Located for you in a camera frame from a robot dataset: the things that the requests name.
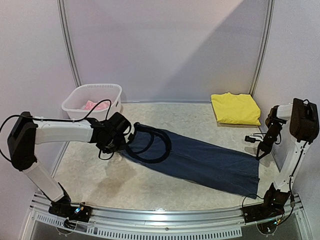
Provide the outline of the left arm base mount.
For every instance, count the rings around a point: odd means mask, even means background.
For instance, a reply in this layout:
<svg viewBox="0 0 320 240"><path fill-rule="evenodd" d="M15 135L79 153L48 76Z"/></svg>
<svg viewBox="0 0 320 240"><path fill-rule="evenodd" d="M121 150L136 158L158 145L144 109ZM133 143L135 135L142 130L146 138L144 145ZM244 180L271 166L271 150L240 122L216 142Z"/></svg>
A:
<svg viewBox="0 0 320 240"><path fill-rule="evenodd" d="M84 203L72 203L69 196L63 196L58 201L52 201L48 209L48 212L52 215L84 223L89 222L92 211L93 208Z"/></svg>

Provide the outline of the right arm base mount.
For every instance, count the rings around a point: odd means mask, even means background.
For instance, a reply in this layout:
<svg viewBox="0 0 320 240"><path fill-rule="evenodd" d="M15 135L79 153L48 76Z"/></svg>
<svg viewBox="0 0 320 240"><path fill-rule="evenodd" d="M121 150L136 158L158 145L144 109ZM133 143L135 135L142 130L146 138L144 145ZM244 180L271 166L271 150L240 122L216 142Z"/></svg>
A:
<svg viewBox="0 0 320 240"><path fill-rule="evenodd" d="M262 203L244 206L246 198L256 197L263 200ZM295 207L295 197L291 192L271 192L267 191L264 197L260 197L256 194L250 193L244 197L241 204L241 212L244 218L244 222L251 223L261 220L267 220L281 215L283 218L285 215L285 204L290 199L290 206L293 209Z"/></svg>

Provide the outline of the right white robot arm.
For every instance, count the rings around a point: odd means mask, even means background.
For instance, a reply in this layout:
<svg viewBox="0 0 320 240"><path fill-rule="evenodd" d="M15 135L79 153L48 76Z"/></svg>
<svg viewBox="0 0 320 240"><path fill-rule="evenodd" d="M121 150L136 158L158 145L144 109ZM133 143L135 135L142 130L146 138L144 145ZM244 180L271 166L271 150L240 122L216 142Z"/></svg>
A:
<svg viewBox="0 0 320 240"><path fill-rule="evenodd" d="M294 98L291 104L275 105L269 112L265 125L267 132L258 144L256 160L271 153L280 137L283 125L289 122L290 144L278 177L266 191L258 213L269 218L292 195L295 174L299 171L310 145L320 132L318 109L308 99Z"/></svg>

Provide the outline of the navy blue tank top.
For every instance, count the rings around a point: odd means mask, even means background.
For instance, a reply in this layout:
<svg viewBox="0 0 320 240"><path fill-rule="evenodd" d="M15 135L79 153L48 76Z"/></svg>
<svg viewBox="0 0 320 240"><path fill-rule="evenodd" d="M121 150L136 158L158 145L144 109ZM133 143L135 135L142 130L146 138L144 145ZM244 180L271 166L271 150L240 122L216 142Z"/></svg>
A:
<svg viewBox="0 0 320 240"><path fill-rule="evenodd" d="M134 163L231 194L258 193L259 162L250 154L138 122L133 133L119 153Z"/></svg>

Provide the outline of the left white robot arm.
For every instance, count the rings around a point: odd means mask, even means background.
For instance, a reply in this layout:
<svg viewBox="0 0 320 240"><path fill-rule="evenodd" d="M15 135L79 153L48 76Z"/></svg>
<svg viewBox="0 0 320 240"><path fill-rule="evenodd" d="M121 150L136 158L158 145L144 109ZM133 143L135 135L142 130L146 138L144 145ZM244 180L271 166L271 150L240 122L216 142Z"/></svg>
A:
<svg viewBox="0 0 320 240"><path fill-rule="evenodd" d="M35 155L35 146L55 142L83 142L95 144L103 154L112 154L126 146L125 131L131 123L119 112L99 121L92 117L81 119L49 119L35 117L25 111L17 119L7 138L7 161L23 172L51 201L63 216L74 213L63 187L54 180Z"/></svg>

